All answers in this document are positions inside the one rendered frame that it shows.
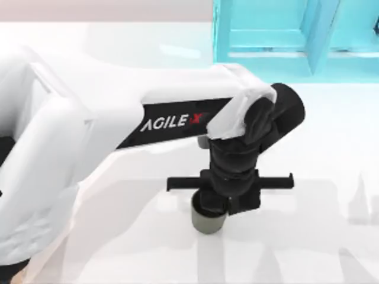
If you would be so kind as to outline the light blue rack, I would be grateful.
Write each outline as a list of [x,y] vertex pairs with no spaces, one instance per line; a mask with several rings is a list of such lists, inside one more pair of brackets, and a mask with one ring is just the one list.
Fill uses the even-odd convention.
[[213,59],[287,82],[379,82],[379,0],[213,0]]

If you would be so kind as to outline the grey cup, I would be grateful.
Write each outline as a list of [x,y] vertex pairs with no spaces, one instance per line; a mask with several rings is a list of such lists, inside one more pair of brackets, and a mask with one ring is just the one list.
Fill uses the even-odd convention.
[[227,218],[226,214],[204,214],[200,210],[200,190],[191,198],[191,222],[193,227],[202,234],[214,234],[221,230]]

